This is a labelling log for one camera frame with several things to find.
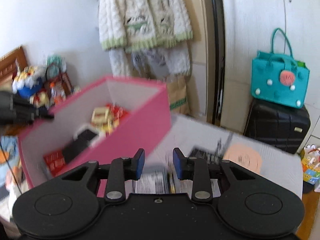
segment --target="blue bowl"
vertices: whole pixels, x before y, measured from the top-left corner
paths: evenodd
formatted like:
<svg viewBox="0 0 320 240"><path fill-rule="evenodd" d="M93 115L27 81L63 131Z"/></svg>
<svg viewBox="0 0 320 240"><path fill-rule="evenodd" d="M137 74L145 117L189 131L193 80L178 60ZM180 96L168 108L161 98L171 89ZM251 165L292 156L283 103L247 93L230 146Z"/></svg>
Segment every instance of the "blue bowl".
<svg viewBox="0 0 320 240"><path fill-rule="evenodd" d="M22 89L18 90L18 93L23 98L30 98L32 95L37 93L43 86L42 79L38 78L36 81L36 85L32 88L23 87Z"/></svg>

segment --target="teal tote bag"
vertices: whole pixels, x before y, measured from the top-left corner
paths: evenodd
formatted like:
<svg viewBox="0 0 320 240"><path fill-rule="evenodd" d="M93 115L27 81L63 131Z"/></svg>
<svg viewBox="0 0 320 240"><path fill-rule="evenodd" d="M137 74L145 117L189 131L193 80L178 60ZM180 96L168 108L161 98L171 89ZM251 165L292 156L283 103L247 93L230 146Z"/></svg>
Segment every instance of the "teal tote bag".
<svg viewBox="0 0 320 240"><path fill-rule="evenodd" d="M274 40L280 31L288 44L290 56L274 53ZM301 108L307 93L310 70L293 58L291 44L284 31L273 31L271 52L258 51L252 60L251 94L254 98Z"/></svg>

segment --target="white sweater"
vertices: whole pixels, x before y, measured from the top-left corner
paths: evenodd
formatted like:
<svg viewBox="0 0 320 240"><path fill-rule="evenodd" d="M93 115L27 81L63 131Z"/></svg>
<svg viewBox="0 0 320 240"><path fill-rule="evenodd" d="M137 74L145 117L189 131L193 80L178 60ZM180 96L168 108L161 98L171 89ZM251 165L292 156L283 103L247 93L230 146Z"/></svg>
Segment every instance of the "white sweater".
<svg viewBox="0 0 320 240"><path fill-rule="evenodd" d="M183 0L100 0L99 32L103 49L126 52L193 38Z"/></svg>

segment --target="pink box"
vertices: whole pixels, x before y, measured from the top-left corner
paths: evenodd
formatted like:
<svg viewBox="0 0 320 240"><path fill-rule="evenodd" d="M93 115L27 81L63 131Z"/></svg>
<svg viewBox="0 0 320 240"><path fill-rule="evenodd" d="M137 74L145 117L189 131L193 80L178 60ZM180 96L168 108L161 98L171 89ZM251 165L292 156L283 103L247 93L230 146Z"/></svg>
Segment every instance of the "pink box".
<svg viewBox="0 0 320 240"><path fill-rule="evenodd" d="M90 123L94 108L107 103L128 109L130 116L111 135L82 152L61 173L89 160L105 164L122 156L133 157L139 148L144 148L148 155L171 127L165 84L106 76L53 107L53 122L36 121L19 135L22 167L30 187L47 181L43 155L63 148L80 127Z"/></svg>

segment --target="table top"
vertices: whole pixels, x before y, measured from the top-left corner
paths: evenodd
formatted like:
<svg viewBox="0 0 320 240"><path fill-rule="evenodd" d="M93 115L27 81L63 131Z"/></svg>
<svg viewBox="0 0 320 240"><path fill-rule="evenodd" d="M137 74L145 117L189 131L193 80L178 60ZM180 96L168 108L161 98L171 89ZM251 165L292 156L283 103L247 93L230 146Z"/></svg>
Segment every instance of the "table top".
<svg viewBox="0 0 320 240"><path fill-rule="evenodd" d="M179 147L188 157L194 147L215 151L222 146L241 143L257 151L262 158L260 175L292 191L302 198L303 172L298 155L292 155L270 145L232 133L217 126L201 123L183 115L172 115L172 127L156 149L146 158L145 165L166 164L172 160L172 150Z"/></svg>

